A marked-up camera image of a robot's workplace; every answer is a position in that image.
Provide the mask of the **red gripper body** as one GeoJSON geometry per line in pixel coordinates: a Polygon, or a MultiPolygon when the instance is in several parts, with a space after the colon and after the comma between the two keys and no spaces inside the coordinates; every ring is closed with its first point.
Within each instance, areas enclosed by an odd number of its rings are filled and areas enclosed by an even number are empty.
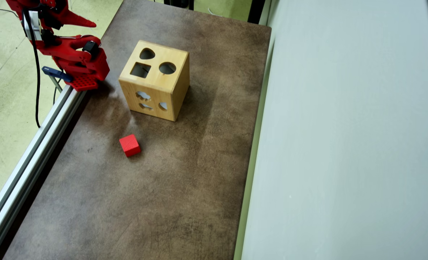
{"type": "Polygon", "coordinates": [[[63,24],[59,15],[66,7],[65,0],[7,0],[10,9],[22,20],[23,10],[33,9],[39,12],[39,20],[43,29],[59,29],[63,24]]]}

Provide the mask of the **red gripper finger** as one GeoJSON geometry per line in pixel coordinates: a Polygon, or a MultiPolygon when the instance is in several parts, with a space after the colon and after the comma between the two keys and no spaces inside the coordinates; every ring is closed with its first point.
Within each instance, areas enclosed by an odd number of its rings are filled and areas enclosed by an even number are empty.
{"type": "Polygon", "coordinates": [[[88,28],[95,28],[97,26],[95,22],[79,16],[70,10],[65,10],[62,13],[62,23],[64,25],[77,25],[88,28]]]}

